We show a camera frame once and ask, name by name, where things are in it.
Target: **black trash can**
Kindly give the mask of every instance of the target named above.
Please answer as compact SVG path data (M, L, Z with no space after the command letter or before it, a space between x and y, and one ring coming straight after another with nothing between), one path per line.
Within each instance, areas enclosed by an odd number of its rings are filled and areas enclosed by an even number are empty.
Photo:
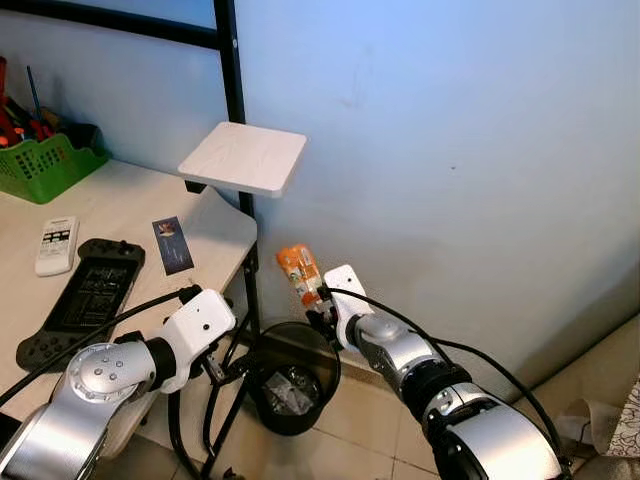
M309 430L340 382L340 357L306 323L286 322L265 330L252 353L245 382L262 423L280 435Z

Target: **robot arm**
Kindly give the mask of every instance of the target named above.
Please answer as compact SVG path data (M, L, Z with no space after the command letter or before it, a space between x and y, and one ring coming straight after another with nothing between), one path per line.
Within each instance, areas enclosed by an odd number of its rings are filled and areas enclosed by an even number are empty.
M181 389L193 361L234 324L222 295L204 290L147 341L81 350L51 403L36 410L0 454L0 478L86 478L118 409L151 390Z
M353 269L325 274L328 287L364 295ZM549 441L509 405L475 385L469 373L433 345L359 299L334 293L336 334L362 353L422 425L444 480L570 478Z

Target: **desk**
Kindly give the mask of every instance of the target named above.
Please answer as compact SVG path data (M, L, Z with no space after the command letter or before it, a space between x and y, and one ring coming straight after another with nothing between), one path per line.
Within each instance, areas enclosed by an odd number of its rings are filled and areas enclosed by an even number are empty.
M214 189L189 193L181 178L114 160L46 205L0 193L0 391L25 375L15 362L16 347L44 323L71 277L72 272L40 278L34 272L44 222L64 215L79 219L78 246L102 237L124 239L145 249L146 262L126 308L190 283L224 290L257 235L255 220L230 206ZM195 268L166 276L151 222L172 216L180 220ZM76 256L74 268L78 263ZM114 335L136 329L147 334L179 306L176 300L147 310L119 325ZM4 405L2 413L24 420L47 402L58 377L40 377ZM117 453L119 442L137 426L134 417L144 415L154 398L147 395L116 416L107 450Z

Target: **black metal pole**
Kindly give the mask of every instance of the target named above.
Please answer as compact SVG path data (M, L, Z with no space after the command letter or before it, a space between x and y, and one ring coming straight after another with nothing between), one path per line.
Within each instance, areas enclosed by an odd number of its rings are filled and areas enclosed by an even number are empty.
M238 415L238 412L240 411L240 407L242 407L242 402L244 402L244 397L246 396L246 394L247 394L247 387L243 382L242 386L240 387L240 390L238 391L238 394L236 395L235 400L233 401L233 404L231 405L231 409L229 410L229 415L227 415L227 418L222 424L222 427L220 427L220 433L218 433L218 436L216 437L216 441L213 443L213 449L217 454L220 453L222 444L227 438L227 434L229 433L229 430L231 430L231 425L233 424L233 421L235 420L236 415Z
M145 15L49 0L0 0L0 9L219 49L218 32L212 28Z
M213 6L216 14L216 28L220 44L220 63L222 65L224 94L227 100L229 121L246 123L234 1L214 0ZM240 211L255 218L253 195L240 192L239 200ZM256 284L257 271L258 248L256 242L243 263L244 284L247 291L247 303L249 307L247 315L249 315L251 319L251 334L254 339L260 334L260 308Z

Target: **card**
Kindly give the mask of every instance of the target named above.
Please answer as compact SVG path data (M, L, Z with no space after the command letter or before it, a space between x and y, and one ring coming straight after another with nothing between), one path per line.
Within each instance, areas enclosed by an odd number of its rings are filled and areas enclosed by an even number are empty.
M178 217L153 222L153 232L160 249L160 256L167 275L193 268L189 247L184 239Z

